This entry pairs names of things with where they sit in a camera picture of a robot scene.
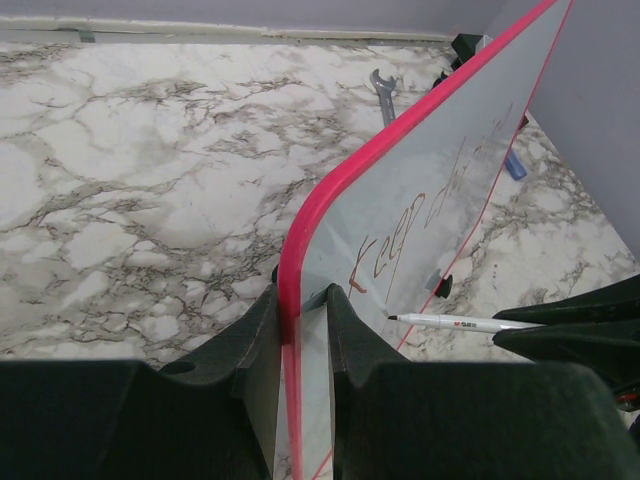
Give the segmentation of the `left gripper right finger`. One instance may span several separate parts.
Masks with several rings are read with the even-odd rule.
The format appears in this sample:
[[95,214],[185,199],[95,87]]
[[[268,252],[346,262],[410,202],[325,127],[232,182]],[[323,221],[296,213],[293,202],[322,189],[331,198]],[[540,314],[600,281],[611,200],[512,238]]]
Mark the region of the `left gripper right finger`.
[[406,359],[327,291],[337,479],[635,479],[639,450],[594,372]]

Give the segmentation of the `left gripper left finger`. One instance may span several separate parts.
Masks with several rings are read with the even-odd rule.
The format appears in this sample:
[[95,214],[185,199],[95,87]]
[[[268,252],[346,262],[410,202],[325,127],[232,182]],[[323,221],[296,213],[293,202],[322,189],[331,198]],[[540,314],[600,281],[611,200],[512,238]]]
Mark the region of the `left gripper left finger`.
[[161,369],[1,364],[5,479],[269,479],[280,388],[277,289]]

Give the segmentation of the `white marker pen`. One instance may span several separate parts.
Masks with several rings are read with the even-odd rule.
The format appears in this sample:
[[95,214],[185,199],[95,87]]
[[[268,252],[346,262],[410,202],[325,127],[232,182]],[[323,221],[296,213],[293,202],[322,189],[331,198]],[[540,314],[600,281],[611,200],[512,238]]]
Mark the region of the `white marker pen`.
[[496,334],[506,330],[542,327],[542,324],[502,319],[485,319],[441,314],[391,315],[389,320],[433,329],[460,330]]

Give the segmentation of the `pink framed whiteboard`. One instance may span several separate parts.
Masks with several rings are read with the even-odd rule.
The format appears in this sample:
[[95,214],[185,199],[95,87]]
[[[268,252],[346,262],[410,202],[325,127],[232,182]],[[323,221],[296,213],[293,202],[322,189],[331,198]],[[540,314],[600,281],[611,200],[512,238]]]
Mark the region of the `pink framed whiteboard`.
[[571,9],[543,1],[311,192],[285,239],[278,301],[292,475],[331,454],[326,293],[393,347],[478,226]]

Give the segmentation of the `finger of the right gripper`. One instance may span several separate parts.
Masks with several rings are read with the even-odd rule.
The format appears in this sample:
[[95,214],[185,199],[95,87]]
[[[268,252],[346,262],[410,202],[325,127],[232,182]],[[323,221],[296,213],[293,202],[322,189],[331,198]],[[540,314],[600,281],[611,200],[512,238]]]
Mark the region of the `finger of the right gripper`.
[[541,325],[612,323],[639,318],[640,277],[551,303],[499,311],[496,320]]
[[535,362],[583,365],[616,394],[639,385],[637,324],[572,324],[507,330],[496,334],[493,342]]

